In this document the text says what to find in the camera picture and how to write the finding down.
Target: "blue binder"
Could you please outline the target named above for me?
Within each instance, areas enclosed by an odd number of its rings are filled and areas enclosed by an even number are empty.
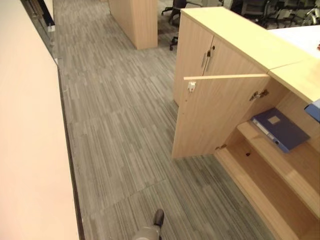
[[[255,115],[251,120],[285,153],[310,138],[276,108]]]

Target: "white wall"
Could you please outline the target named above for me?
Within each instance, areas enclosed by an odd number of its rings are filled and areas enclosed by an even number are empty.
[[[54,19],[54,3],[53,0],[44,0],[46,8],[48,9],[52,19]]]
[[[0,1],[0,240],[76,240],[54,60],[20,0]]]

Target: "cabinet shelf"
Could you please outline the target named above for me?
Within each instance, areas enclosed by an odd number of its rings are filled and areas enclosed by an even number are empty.
[[[320,217],[320,154],[307,142],[283,153],[251,121],[237,126],[248,143],[306,206]]]
[[[304,239],[317,224],[316,216],[247,142],[214,155],[276,239]]]

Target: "wooden cabinet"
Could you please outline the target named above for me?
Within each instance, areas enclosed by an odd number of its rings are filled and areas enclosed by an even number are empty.
[[[179,105],[184,77],[266,73],[205,27],[182,16],[173,99]]]
[[[209,51],[210,57],[203,74],[205,76],[266,73],[218,36],[213,39]]]
[[[213,154],[276,239],[320,239],[320,124],[304,111],[320,99],[320,60],[224,8],[181,21],[172,157]],[[250,121],[274,107],[310,136],[290,153]]]
[[[177,104],[184,77],[203,75],[213,39],[213,34],[205,28],[189,18],[181,18],[173,86],[173,98]]]
[[[110,13],[138,49],[158,45],[156,0],[108,0]]]

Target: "door hinge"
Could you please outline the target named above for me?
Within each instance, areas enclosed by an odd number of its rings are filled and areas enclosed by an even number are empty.
[[[260,98],[263,98],[264,96],[267,96],[269,94],[268,90],[265,89],[263,92],[258,92],[256,91],[252,97],[249,99],[249,101],[252,101],[254,99],[260,99]]]
[[[224,148],[226,148],[226,147],[227,147],[227,144],[223,144],[223,145],[221,145],[221,146],[217,146],[217,147],[215,148],[215,150],[224,149]]]

